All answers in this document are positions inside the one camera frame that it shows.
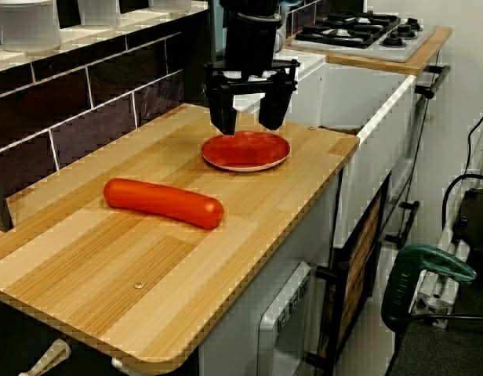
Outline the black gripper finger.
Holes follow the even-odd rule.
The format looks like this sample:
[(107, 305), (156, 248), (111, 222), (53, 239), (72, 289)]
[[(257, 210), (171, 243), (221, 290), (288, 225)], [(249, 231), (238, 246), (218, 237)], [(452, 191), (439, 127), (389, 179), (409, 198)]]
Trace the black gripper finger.
[(269, 81), (260, 101), (259, 123), (269, 130), (281, 127), (293, 93), (293, 79), (277, 76)]
[(229, 85), (211, 85), (207, 87), (209, 111), (212, 124), (223, 135), (235, 133), (237, 111), (233, 107), (234, 94)]

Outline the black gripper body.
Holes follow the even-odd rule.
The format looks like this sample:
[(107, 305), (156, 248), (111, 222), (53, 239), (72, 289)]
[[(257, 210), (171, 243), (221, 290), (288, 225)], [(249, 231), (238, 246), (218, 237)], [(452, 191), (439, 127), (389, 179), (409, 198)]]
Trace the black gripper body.
[(223, 60), (205, 65), (205, 95), (210, 103), (231, 103), (237, 95), (263, 94), (269, 102), (287, 103), (296, 90), (296, 60), (276, 60), (274, 46), (281, 15), (227, 15)]

